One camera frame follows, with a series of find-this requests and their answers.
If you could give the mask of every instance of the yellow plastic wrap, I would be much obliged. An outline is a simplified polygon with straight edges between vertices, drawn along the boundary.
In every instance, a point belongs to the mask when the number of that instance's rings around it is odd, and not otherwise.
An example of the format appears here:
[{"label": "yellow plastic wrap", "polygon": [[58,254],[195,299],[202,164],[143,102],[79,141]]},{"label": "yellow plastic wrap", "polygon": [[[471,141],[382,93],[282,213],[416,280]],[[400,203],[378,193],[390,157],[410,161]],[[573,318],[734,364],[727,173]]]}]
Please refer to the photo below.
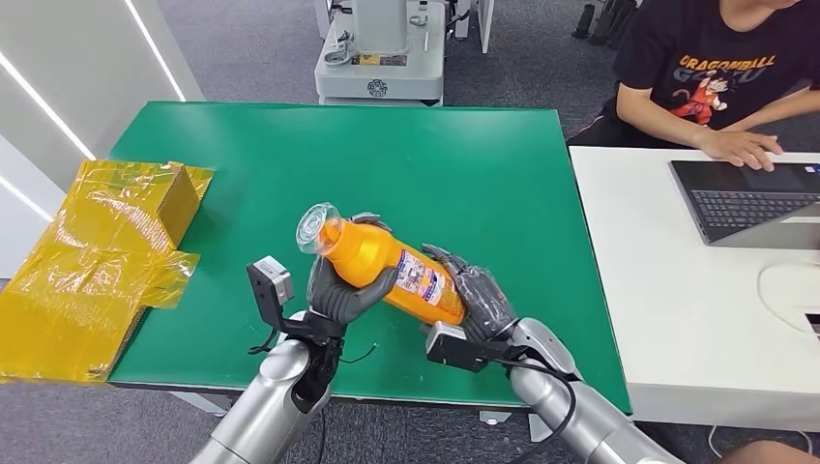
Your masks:
[{"label": "yellow plastic wrap", "polygon": [[85,161],[0,293],[0,378],[104,381],[147,306],[173,308],[198,255],[177,251],[213,172]]}]

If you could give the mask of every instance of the green table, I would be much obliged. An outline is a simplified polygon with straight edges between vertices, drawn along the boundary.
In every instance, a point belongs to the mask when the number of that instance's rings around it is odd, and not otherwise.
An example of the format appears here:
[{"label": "green table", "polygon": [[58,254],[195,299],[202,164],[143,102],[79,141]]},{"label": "green table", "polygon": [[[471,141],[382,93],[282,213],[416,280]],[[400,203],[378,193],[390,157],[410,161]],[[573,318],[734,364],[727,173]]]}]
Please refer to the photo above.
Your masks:
[{"label": "green table", "polygon": [[[245,266],[284,264],[297,298],[313,257],[299,218],[330,201],[374,211],[404,243],[430,242],[487,266],[521,316],[561,336],[586,380],[630,411],[595,258],[555,111],[151,102],[111,152],[216,170],[180,249],[201,260],[176,309],[147,313],[110,376],[118,384],[242,389],[262,355]],[[519,406],[502,368],[425,359],[419,322],[379,304],[348,330],[334,394]]]}]

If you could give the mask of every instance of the white wall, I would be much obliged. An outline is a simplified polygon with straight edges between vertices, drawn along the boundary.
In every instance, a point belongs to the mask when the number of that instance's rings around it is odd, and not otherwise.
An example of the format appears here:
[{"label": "white wall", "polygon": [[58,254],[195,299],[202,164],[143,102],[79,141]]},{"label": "white wall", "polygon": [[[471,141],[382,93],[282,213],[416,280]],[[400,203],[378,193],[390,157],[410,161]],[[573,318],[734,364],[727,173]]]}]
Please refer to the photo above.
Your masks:
[{"label": "white wall", "polygon": [[0,278],[81,161],[106,158],[146,102],[182,99],[202,93],[156,0],[0,0]]},{"label": "white wall", "polygon": [[[185,99],[202,100],[156,1],[131,1],[0,2],[0,54],[97,158],[145,102],[179,100],[130,4]],[[0,133],[68,189],[84,155],[2,67]]]},{"label": "white wall", "polygon": [[14,276],[48,225],[47,217],[27,205],[20,195],[52,217],[66,196],[0,135],[0,278]]}]

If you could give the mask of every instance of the gray robotic hand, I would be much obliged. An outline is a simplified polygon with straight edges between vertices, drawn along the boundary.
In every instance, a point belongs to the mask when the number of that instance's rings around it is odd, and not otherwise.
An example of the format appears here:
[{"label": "gray robotic hand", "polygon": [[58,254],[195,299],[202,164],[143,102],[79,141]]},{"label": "gray robotic hand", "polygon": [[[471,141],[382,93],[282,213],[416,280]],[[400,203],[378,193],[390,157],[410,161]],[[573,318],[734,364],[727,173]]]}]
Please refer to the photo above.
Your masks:
[{"label": "gray robotic hand", "polygon": [[435,245],[423,244],[422,251],[441,263],[453,278],[467,309],[461,327],[468,340],[498,340],[511,335],[510,328],[517,320],[515,311],[488,269],[467,264]]},{"label": "gray robotic hand", "polygon": [[[350,220],[357,224],[372,224],[390,231],[379,215],[360,213]],[[310,269],[307,281],[307,301],[310,311],[340,324],[349,324],[371,306],[381,302],[393,289],[398,269],[387,267],[369,285],[356,288],[338,276],[333,264],[318,255]]]}]

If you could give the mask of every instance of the gray carpet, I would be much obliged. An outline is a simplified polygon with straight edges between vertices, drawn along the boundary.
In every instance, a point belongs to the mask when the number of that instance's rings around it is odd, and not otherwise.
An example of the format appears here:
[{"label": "gray carpet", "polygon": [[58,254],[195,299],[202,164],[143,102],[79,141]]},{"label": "gray carpet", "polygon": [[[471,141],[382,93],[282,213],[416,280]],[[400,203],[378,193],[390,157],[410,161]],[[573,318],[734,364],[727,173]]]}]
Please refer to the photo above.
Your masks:
[{"label": "gray carpet", "polygon": [[[499,0],[488,55],[475,19],[471,38],[450,42],[445,100],[451,105],[548,107],[566,134],[583,127],[610,95],[614,52],[569,36],[584,0]],[[160,0],[167,21],[208,100],[315,102],[313,66],[321,49],[307,0]],[[820,117],[772,131],[791,150],[820,150]],[[325,463],[503,463],[531,447],[527,420],[494,427],[478,413],[332,403],[326,409]],[[321,417],[288,464],[314,463]],[[0,387],[0,463],[187,462],[218,420],[170,394],[68,385]],[[643,424],[688,462],[713,462],[708,428]],[[722,428],[721,450],[770,438],[804,446],[793,432]],[[815,447],[820,441],[815,435]],[[560,445],[538,460],[572,463]]]}]

